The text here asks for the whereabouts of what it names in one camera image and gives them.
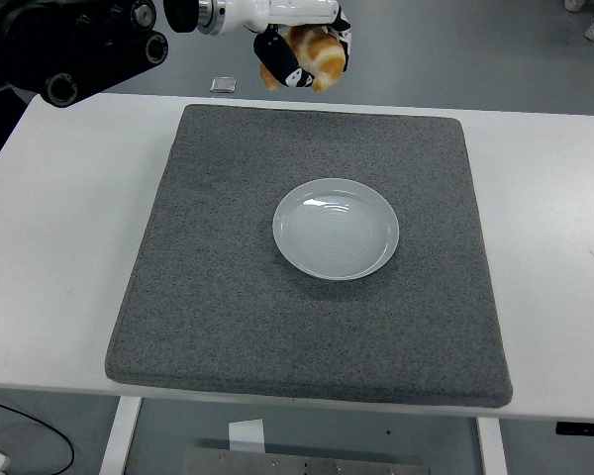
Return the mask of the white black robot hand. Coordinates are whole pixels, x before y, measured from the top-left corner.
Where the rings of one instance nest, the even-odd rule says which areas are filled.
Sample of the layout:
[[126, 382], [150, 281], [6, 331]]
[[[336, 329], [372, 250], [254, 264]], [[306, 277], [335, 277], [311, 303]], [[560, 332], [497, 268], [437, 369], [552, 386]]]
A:
[[228, 1], [218, 14], [224, 33], [239, 27], [254, 33], [269, 90], [324, 92], [347, 71], [351, 26], [337, 1]]

